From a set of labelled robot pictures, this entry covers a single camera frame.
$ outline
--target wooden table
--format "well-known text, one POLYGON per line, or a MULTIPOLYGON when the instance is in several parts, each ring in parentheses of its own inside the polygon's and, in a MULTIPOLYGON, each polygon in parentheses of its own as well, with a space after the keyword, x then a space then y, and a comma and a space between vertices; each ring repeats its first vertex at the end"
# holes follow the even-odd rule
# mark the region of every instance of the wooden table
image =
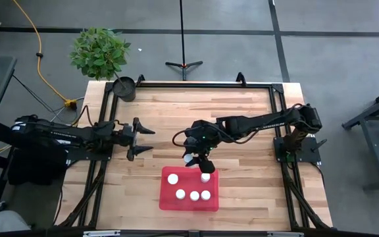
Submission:
MULTIPOLYGON (((84 105, 89 106, 92 121, 98 119, 104 88, 104 82, 88 84, 84 105)), ((300 84, 286 83, 284 91, 288 107, 304 103, 300 84)), ((119 102, 116 119, 132 122, 134 117, 139 117, 141 123, 156 134, 139 135, 138 144, 152 145, 154 149, 129 162, 127 148, 114 148, 105 176, 97 228, 289 230, 282 171, 275 161, 272 146, 273 129, 260 131, 246 144, 220 144, 213 150, 210 159, 220 174, 220 209, 217 212, 159 209, 161 169, 184 165, 181 158, 184 150, 171 142, 175 133, 199 119, 215 122, 216 117, 267 113, 271 113, 270 98, 264 89, 138 88, 135 101, 119 102)), ((79 126, 88 125, 87 118, 83 117, 79 126)), ((185 136, 179 136, 177 142, 184 140, 185 136)), ((81 199, 88 166, 89 162, 80 161, 67 170, 58 223, 81 199)), ((300 163, 299 170, 305 198, 331 226, 319 172, 307 163, 300 163)), ((92 203, 90 201, 89 210, 92 210, 92 203)), ((296 201, 295 211, 301 223, 296 201)))

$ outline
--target gray floor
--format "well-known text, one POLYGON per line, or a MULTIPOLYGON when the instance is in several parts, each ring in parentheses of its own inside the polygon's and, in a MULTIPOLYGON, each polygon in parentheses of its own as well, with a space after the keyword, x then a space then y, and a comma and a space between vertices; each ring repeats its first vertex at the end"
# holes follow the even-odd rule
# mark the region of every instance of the gray floor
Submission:
MULTIPOLYGON (((174 0, 53 0, 18 1, 38 26, 133 29, 179 29, 179 4, 174 0)), ((275 0, 281 30, 379 32, 379 0, 275 0)), ((5 26, 29 26, 9 0, 0 0, 5 26)), ((192 30, 272 30, 267 0, 184 0, 184 21, 192 30)), ((76 34, 41 34, 42 71, 63 95, 84 95, 88 79, 69 65, 67 57, 76 34)), ((124 75, 148 80, 180 80, 164 66, 180 62, 180 37, 173 34, 126 34, 132 42, 124 75)), ((344 131, 340 124, 361 112, 379 95, 379 38, 283 37, 292 82, 300 82, 307 102, 318 109, 327 138, 320 149, 326 193, 334 226, 340 230, 379 234, 379 191, 362 186, 379 179, 362 132, 344 131)), ((0 32, 0 55, 18 58, 15 74, 53 108, 61 100, 36 73, 35 34, 0 32)), ((187 35, 187 62, 204 65, 189 80, 233 81, 242 71, 249 81, 281 82, 274 36, 187 35)), ((0 106, 0 121, 11 124, 20 115, 52 118, 39 103, 12 81, 0 106)), ((63 119, 75 114, 66 111, 63 119)), ((7 188, 10 209, 29 223, 49 226, 61 181, 49 187, 25 184, 7 188)))

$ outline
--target red plastic container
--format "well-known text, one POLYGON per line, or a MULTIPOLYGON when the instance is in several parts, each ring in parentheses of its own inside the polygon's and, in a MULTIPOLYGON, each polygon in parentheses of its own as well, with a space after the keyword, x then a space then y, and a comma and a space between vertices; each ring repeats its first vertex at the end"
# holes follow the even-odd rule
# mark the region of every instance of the red plastic container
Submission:
POLYGON ((163 167, 161 180, 161 197, 159 207, 162 210, 173 211, 217 211, 218 210, 218 172, 215 171, 210 175, 210 180, 206 183, 201 181, 201 171, 185 167, 163 167), (178 175, 177 184, 169 184, 168 176, 170 174, 178 175), (185 191, 185 198, 180 200, 176 198, 176 191, 182 189, 185 191), (201 199, 201 192, 207 190, 210 192, 210 199, 205 201, 201 199), (190 199, 190 193, 197 191, 200 194, 198 201, 190 199))

